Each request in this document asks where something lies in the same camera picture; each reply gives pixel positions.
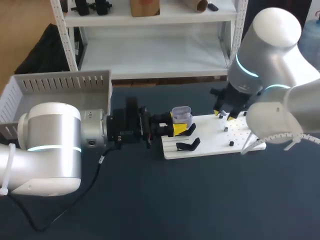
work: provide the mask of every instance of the wall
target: wall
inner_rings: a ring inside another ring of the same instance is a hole
[[[320,0],[312,0],[308,16],[306,18],[307,21],[316,19],[316,12],[320,11]]]

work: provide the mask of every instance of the white plastic board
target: white plastic board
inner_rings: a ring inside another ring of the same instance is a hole
[[[243,112],[237,119],[231,121],[227,121],[226,116],[220,119],[214,114],[194,116],[192,121],[196,124],[196,129],[191,136],[162,137],[165,159],[240,153],[251,132]],[[225,127],[228,127],[228,132],[224,132]],[[195,151],[177,150],[176,143],[192,144],[196,138],[200,138],[201,143]],[[249,144],[256,140],[257,137],[252,136]],[[229,146],[230,141],[234,142],[234,146]],[[265,143],[258,145],[253,151],[264,149],[266,149]]]

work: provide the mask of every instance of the dark blue table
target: dark blue table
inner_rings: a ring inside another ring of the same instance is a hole
[[[137,96],[152,113],[188,105],[212,113],[202,83],[113,89],[113,108]],[[319,240],[320,148],[309,142],[266,150],[165,160],[160,141],[125,145],[104,160],[91,192],[50,229],[36,233],[0,197],[0,239],[19,240]],[[84,152],[80,189],[60,197],[19,196],[38,225],[49,223],[91,181],[101,152]]]

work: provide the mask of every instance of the white metal shelf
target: white metal shelf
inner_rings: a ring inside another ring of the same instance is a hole
[[[149,17],[132,17],[129,0],[113,0],[111,12],[105,16],[97,15],[90,10],[90,15],[80,16],[75,11],[69,11],[65,17],[66,27],[94,26],[137,26],[182,23],[208,23],[234,21],[237,11],[232,0],[214,0],[219,11],[207,9],[197,13],[189,9],[180,0],[160,0],[160,15]]]
[[[81,70],[105,69],[113,80],[222,76],[228,70],[216,34],[89,40]]]

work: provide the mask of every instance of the white plastic crate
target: white plastic crate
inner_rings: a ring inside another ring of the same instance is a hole
[[[76,71],[13,75],[0,98],[0,133],[17,139],[18,120],[41,103],[70,104],[110,114],[111,72]]]

